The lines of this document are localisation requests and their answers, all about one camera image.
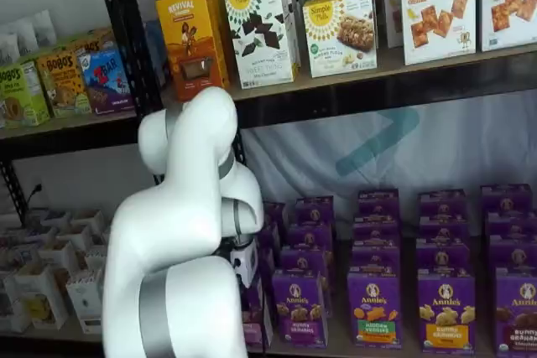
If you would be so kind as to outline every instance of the yellow box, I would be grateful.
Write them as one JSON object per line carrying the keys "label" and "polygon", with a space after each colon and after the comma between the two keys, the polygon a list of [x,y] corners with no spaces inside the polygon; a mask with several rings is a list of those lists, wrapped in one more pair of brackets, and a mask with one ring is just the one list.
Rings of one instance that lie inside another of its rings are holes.
{"label": "yellow box", "polygon": [[217,0],[157,0],[175,89],[181,101],[208,86],[229,87]]}

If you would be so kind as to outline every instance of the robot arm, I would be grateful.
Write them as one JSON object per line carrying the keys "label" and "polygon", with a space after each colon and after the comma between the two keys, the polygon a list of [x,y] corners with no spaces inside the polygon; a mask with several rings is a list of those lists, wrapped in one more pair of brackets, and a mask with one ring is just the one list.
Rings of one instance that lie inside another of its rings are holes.
{"label": "robot arm", "polygon": [[231,152],[237,113],[216,87],[176,119],[166,113],[149,115],[138,131],[143,161],[155,174],[165,171],[165,180],[127,198],[112,223],[105,352],[246,357],[235,272],[208,257],[222,236],[253,234],[263,224],[258,183]]}

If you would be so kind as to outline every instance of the colorful box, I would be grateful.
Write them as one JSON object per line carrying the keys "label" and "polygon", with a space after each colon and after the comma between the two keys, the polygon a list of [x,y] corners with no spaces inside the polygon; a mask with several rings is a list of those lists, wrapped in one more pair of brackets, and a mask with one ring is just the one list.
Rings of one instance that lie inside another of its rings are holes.
{"label": "colorful box", "polygon": [[404,63],[476,51],[476,0],[401,0]]}
{"label": "colorful box", "polygon": [[209,86],[229,87],[217,0],[157,0],[169,66],[180,101]]}
{"label": "colorful box", "polygon": [[351,267],[347,274],[352,341],[361,347],[401,348],[399,279],[390,266]]}
{"label": "colorful box", "polygon": [[300,347],[326,348],[328,329],[320,275],[279,269],[272,282],[282,340]]}
{"label": "colorful box", "polygon": [[537,0],[481,0],[482,50],[537,42]]}
{"label": "colorful box", "polygon": [[226,0],[226,10],[241,87],[294,81],[299,65],[289,0]]}
{"label": "colorful box", "polygon": [[304,5],[312,77],[377,67],[373,0],[317,0]]}

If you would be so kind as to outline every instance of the small white box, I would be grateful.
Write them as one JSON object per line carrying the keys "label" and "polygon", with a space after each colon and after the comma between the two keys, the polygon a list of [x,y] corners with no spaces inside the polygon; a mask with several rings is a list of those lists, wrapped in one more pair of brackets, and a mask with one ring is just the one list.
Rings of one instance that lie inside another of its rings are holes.
{"label": "small white box", "polygon": [[15,274],[21,299],[36,329],[60,329],[69,315],[52,269],[30,263]]}
{"label": "small white box", "polygon": [[102,332],[102,271],[84,270],[67,283],[67,293],[86,334]]}

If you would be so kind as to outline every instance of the purple annie's box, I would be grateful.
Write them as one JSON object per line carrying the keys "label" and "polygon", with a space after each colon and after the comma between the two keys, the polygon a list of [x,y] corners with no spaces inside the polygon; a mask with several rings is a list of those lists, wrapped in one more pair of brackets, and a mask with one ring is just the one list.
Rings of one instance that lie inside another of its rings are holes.
{"label": "purple annie's box", "polygon": [[272,282],[282,339],[296,346],[326,348],[328,331],[320,275],[276,270]]}
{"label": "purple annie's box", "polygon": [[352,338],[359,346],[401,348],[399,278],[390,267],[350,267]]}
{"label": "purple annie's box", "polygon": [[318,224],[330,224],[334,221],[334,196],[297,199],[295,214],[298,225],[311,221]]}
{"label": "purple annie's box", "polygon": [[293,248],[284,246],[281,253],[280,266],[284,270],[299,268],[301,270],[311,270],[313,273],[318,272],[321,275],[326,317],[330,318],[332,315],[331,287],[325,251],[317,246],[300,245]]}
{"label": "purple annie's box", "polygon": [[399,191],[397,189],[359,191],[358,212],[360,215],[382,214],[399,218]]}
{"label": "purple annie's box", "polygon": [[481,187],[483,211],[530,210],[532,197],[528,184],[487,184]]}
{"label": "purple annie's box", "polygon": [[499,267],[496,270],[495,350],[499,357],[537,354],[537,269]]}
{"label": "purple annie's box", "polygon": [[418,195],[420,215],[460,214],[467,216],[467,197],[464,189],[437,190]]}
{"label": "purple annie's box", "polygon": [[472,355],[476,345],[475,279],[464,267],[418,269],[424,352]]}

